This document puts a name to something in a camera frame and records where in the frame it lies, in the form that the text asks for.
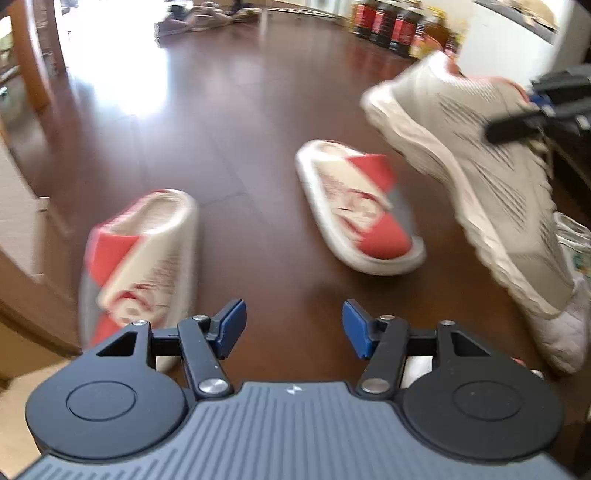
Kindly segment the white cabinet door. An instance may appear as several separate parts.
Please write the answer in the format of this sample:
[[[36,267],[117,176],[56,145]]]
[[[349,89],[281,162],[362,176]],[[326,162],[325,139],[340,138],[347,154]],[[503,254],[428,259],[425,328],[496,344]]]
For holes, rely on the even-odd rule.
[[[506,77],[521,85],[583,63],[590,45],[590,13],[567,1],[556,30],[528,21],[499,1],[475,1],[457,57],[467,76]]]

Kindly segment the distant grey shoes pile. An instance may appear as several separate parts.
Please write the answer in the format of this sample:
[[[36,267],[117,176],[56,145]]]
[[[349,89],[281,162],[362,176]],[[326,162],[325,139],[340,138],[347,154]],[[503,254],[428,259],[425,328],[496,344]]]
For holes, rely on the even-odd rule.
[[[173,4],[167,16],[155,24],[155,37],[162,38],[187,32],[202,32],[235,23],[259,20],[262,9],[250,3],[235,1],[225,12],[214,1],[194,3],[191,8]]]

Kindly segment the wooden table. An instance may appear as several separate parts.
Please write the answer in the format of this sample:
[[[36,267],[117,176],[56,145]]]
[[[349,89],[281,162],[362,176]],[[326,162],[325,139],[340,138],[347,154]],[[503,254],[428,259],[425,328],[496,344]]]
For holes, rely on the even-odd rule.
[[[34,1],[2,1],[1,18],[11,21],[13,45],[20,74],[29,102],[37,112],[48,107],[53,100],[49,69],[43,58],[35,19]],[[62,19],[60,1],[39,1],[45,11],[43,31],[48,39],[49,53],[55,74],[63,77],[67,72],[60,41]]]

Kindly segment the dark bottles row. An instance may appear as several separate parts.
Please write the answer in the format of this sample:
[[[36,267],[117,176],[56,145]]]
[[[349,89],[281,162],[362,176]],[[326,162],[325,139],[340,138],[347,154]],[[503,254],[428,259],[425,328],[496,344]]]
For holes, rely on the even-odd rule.
[[[462,35],[454,31],[445,10],[422,1],[353,1],[349,30],[382,48],[421,60],[434,51],[455,59]]]

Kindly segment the beige mesh running sneaker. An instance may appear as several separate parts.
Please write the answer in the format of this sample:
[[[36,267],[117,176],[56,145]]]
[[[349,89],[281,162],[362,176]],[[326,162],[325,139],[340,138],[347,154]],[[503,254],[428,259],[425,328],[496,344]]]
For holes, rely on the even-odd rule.
[[[590,292],[567,262],[541,138],[495,145],[489,121],[524,113],[525,90],[502,77],[463,75],[435,52],[363,92],[366,117],[419,172],[448,189],[480,261],[523,311],[555,369],[582,369],[590,346]]]

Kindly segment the red white slide sandal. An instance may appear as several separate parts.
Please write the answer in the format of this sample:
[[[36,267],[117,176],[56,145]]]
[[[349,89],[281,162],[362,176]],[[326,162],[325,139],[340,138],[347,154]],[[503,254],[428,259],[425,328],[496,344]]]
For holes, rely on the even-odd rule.
[[[361,273],[397,276],[427,252],[389,159],[328,140],[311,140],[295,168],[329,250]]]
[[[78,290],[84,350],[127,325],[177,326],[197,296],[199,210],[190,194],[152,191],[88,236]]]

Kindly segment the white sneaker green yellow accents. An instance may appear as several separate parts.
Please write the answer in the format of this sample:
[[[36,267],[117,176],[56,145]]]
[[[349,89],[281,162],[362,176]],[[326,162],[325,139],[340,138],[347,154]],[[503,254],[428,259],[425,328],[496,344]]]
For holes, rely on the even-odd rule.
[[[568,264],[590,283],[590,229],[562,212],[555,212],[553,219]]]

